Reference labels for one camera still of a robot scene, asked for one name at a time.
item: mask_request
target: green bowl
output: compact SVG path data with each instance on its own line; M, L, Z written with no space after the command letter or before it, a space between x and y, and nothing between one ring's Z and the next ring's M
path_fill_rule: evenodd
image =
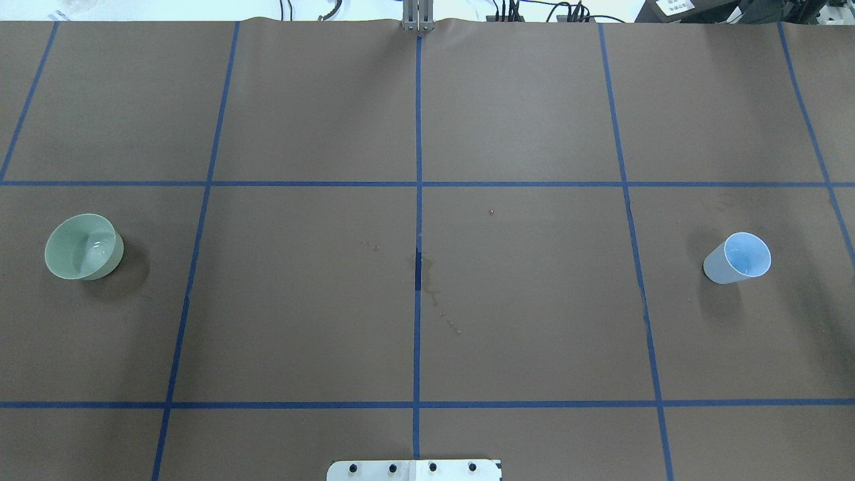
M125 243L98 214L80 214L59 224L44 246L44 263L61 279L94 281L119 265Z

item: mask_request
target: light blue cup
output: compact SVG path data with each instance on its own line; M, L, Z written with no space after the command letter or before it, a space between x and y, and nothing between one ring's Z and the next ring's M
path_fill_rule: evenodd
M44 246L44 263L61 279L94 281L119 265L125 243L98 214L80 214L59 224Z
M730 235L704 259L704 273L719 284L760 277L772 265L772 253L766 243L754 234L737 232Z

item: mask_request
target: vertical blue line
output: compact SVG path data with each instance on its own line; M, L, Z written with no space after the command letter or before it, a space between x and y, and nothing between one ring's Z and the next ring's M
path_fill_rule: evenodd
M419 459L422 399L422 36L416 36L416 285L413 323L413 459Z
M846 221L843 220L843 213L840 212L840 205L837 204L837 195L834 193L834 186L831 185L831 176L828 174L828 168L825 165L823 151L819 148L817 134L814 132L811 118L807 114L807 107L805 107L805 101L801 95L799 81L796 79L796 70L793 67L793 59L790 57L790 49L789 46L787 46L787 36L784 34L784 24L781 22L778 22L778 36L781 37L781 47L784 49L784 58L787 60L787 69L790 71L790 81L793 83L796 100L799 101L799 108L802 111L802 117L805 119L807 133L811 137L813 151L817 155L819 169L823 173L823 179L825 179L825 186L828 189L828 197L831 199L831 205L834 207L834 214L837 216L837 223L840 226L840 232L843 234L843 241L846 243L846 250L849 252L849 262L851 262L852 266L855 267L855 249L852 248L852 239L849 237L849 231L846 229Z
M187 327L187 313L190 311L190 294L193 290L193 282L196 277L196 265L199 260L199 246L202 243L202 233L205 227L205 216L208 213L208 199L210 197L211 182L214 179L214 167L216 166L216 154L220 144L220 132L222 131L222 119L226 114L226 101L228 100L228 86L232 81L232 66L234 65L234 54L238 46L238 33L240 22L234 22L232 33L232 48L228 54L228 65L226 67L226 79L223 83L222 97L220 100L220 113L217 116L216 129L214 131L214 142L211 146L211 158L208 165L208 180L205 185L205 193L202 197L202 208L199 212L199 223L196 228L196 240L193 242L193 254L190 260L190 272L187 274L187 286L184 291L184 305L181 308L181 320L178 324L178 335L175 339L175 350L172 358L172 369L169 372L169 384L166 393L166 405L163 408L160 436L157 439L157 451L155 463L151 471L152 481L160 478L161 462L163 460L163 448L166 445L166 435L169 428L169 416L172 413L173 397L175 394L175 380L178 378L178 365L181 360L181 346L184 342L184 333Z
M18 143L18 136L21 135L21 129L24 128L24 120L27 118L27 112L30 110L30 103L32 102L32 96L36 93L36 87L38 86L38 81L42 78L42 72L44 72L44 65L48 62L48 55L50 54L50 47L53 46L53 41L56 38L56 30L59 28L59 22L55 21L53 29L50 30L50 36L48 37L48 44L44 47L44 53L42 54L42 60L38 63L38 68L36 69L36 75L32 78L32 84L30 85L30 92L27 94L27 100L24 101L24 108L21 109L21 116L18 117L18 124L15 125L15 131L12 133L12 140L9 142L9 149L6 151L6 158L3 160L3 167L0 167L0 181L6 176L6 169L9 168L9 162L12 160L12 153L15 152L15 144Z
M668 427L665 424L665 409L662 406L662 390L659 385L659 369L656 363L656 348L653 346L653 329L650 325L650 310L647 307L647 292L644 286L644 275L641 271L641 256L639 255L638 238L635 234L635 220L633 218L632 202L629 198L629 184L627 179L627 167L623 160L623 144L621 142L621 131L617 124L617 107L615 106L615 92L611 83L611 70L609 69L609 54L605 43L605 32L603 24L598 24L599 44L603 54L603 70L605 72L605 87L609 94L609 109L611 111L611 128L615 135L615 148L617 150L617 164L621 171L621 184L623 187L623 203L627 211L627 224L629 226L629 239L633 248L633 260L635 262L635 279L641 293L641 305L644 308L644 324L647 333L647 357L650 360L650 372L653 379L653 394L656 396L657 416L659 418L659 436L662 438L662 451L665 460L665 474L669 481L674 481L674 469L671 465L671 448L668 442Z

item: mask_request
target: white bracket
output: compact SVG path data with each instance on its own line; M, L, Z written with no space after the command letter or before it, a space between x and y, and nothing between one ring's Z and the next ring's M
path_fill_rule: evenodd
M401 26L412 32L433 30L433 0L404 0L404 19Z
M502 481L502 461L336 461L327 481Z

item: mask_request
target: white sticker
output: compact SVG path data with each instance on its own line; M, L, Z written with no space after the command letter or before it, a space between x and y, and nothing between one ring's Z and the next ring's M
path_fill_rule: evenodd
M691 0L656 0L656 5L666 16L681 14L694 8Z

